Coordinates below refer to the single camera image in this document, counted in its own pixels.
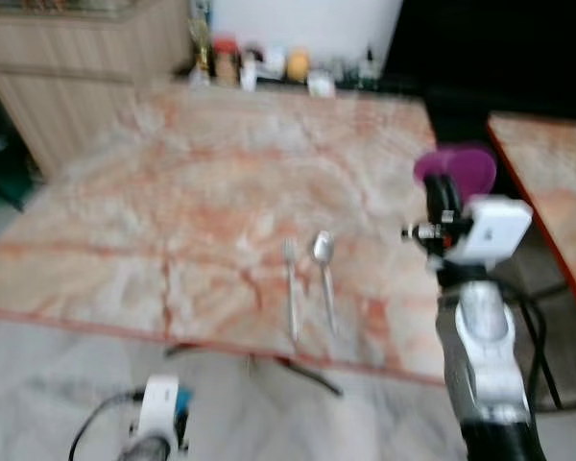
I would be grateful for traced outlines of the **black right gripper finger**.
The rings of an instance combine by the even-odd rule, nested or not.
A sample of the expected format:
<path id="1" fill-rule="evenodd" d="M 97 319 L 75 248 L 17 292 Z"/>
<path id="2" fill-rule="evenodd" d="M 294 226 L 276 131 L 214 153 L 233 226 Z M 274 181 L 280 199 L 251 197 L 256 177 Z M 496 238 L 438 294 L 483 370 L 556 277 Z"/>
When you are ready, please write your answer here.
<path id="1" fill-rule="evenodd" d="M 425 176 L 424 189 L 429 214 L 455 214 L 461 211 L 461 194 L 458 185 L 449 175 Z"/>

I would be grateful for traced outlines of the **purple cup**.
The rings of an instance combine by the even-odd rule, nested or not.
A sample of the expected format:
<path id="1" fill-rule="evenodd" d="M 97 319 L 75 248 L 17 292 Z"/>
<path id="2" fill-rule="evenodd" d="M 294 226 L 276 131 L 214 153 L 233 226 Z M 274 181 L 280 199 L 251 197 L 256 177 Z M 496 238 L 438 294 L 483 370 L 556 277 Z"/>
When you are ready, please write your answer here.
<path id="1" fill-rule="evenodd" d="M 442 173 L 454 181 L 460 198 L 467 202 L 472 196 L 492 192 L 497 182 L 497 161 L 489 149 L 476 144 L 442 146 L 416 159 L 417 181 Z"/>

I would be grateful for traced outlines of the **silver spoon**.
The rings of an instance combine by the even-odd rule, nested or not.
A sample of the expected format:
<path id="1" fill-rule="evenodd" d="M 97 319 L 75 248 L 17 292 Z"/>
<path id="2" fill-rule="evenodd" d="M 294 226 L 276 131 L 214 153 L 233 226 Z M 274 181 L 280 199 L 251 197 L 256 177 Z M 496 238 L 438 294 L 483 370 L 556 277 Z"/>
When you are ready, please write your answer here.
<path id="1" fill-rule="evenodd" d="M 332 333 L 338 333 L 338 322 L 335 308 L 335 286 L 333 286 L 330 263 L 335 255 L 335 238 L 326 230 L 316 233 L 311 246 L 311 254 L 318 265 L 322 277 L 324 308 Z"/>

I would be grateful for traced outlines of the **small white box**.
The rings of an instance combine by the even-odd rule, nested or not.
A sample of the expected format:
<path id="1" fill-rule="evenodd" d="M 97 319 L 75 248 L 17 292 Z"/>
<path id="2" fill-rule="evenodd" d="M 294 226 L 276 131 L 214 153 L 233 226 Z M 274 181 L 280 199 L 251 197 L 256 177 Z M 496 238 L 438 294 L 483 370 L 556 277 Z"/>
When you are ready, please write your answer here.
<path id="1" fill-rule="evenodd" d="M 335 79 L 327 71 L 310 71 L 306 79 L 307 92 L 310 96 L 332 98 L 336 95 Z"/>

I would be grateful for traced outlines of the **silver fork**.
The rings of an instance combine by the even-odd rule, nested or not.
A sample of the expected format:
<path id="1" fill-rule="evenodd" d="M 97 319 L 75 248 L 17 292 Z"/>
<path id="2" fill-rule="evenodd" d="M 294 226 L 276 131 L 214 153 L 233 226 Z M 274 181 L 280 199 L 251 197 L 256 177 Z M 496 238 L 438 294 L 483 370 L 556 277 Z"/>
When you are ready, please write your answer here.
<path id="1" fill-rule="evenodd" d="M 296 303 L 296 241 L 293 238 L 284 240 L 282 245 L 282 259 L 285 276 L 285 308 L 287 308 L 289 334 L 293 344 L 300 341 L 300 314 Z"/>

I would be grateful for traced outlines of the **yellow round container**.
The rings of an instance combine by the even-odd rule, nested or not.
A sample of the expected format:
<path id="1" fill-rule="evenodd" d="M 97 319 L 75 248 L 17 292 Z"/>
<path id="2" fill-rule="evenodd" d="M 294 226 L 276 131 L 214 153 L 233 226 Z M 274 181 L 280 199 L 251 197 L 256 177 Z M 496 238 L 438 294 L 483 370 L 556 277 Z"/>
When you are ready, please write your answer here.
<path id="1" fill-rule="evenodd" d="M 296 47 L 285 53 L 284 79 L 287 81 L 306 81 L 310 73 L 311 62 L 309 49 Z"/>

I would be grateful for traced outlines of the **small white cup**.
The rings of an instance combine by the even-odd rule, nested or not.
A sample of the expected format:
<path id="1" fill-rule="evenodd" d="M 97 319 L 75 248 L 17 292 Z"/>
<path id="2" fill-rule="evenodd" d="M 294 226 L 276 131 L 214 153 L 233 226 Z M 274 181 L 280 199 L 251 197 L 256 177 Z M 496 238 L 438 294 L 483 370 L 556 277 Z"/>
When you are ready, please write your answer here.
<path id="1" fill-rule="evenodd" d="M 238 76 L 240 88 L 243 91 L 254 92 L 257 85 L 257 61 L 254 59 L 241 59 Z"/>

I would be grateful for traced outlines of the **red lidded jar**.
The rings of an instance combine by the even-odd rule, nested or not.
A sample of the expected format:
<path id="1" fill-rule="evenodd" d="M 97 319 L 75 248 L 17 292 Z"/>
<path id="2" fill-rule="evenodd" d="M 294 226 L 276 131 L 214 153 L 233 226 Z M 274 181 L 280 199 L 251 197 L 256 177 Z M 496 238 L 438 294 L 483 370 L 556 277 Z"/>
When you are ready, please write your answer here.
<path id="1" fill-rule="evenodd" d="M 221 86 L 239 85 L 239 45 L 234 36 L 213 39 L 215 83 Z"/>

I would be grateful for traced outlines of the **gold trophy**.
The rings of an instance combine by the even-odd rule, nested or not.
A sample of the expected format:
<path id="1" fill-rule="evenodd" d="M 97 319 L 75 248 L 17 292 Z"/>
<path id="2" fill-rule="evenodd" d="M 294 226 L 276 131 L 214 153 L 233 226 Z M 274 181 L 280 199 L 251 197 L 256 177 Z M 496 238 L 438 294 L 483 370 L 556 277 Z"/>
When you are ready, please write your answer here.
<path id="1" fill-rule="evenodd" d="M 210 70 L 212 70 L 212 35 L 204 18 L 193 18 L 190 22 L 190 32 L 193 39 L 193 58 L 195 65 L 190 73 L 192 86 L 210 85 Z"/>

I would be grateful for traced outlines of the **dark green object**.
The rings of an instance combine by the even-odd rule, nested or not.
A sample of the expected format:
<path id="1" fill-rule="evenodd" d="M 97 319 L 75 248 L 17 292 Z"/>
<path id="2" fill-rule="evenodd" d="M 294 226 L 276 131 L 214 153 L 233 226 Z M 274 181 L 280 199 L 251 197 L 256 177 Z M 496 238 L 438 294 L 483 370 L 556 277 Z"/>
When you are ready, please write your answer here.
<path id="1" fill-rule="evenodd" d="M 28 146 L 0 105 L 0 201 L 19 212 L 24 211 L 26 199 L 35 189 L 30 159 Z"/>

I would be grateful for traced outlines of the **light wooden cabinet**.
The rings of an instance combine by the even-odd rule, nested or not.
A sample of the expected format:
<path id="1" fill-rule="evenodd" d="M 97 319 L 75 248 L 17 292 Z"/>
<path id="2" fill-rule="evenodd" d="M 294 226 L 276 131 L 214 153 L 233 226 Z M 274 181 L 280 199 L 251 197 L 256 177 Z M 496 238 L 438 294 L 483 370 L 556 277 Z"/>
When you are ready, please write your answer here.
<path id="1" fill-rule="evenodd" d="M 190 0 L 0 0 L 0 102 L 46 179 L 191 61 Z"/>

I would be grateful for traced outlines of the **black metal chair frame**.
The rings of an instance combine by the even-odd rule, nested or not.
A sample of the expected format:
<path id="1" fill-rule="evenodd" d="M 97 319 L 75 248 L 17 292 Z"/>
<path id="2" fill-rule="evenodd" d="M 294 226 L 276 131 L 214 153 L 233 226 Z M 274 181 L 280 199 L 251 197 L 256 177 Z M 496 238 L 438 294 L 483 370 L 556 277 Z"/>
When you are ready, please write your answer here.
<path id="1" fill-rule="evenodd" d="M 531 227 L 511 259 L 497 265 L 494 275 L 533 296 L 534 320 L 546 323 L 545 354 L 552 380 L 540 377 L 537 408 L 576 409 L 576 294 L 569 288 L 559 260 L 537 225 Z"/>

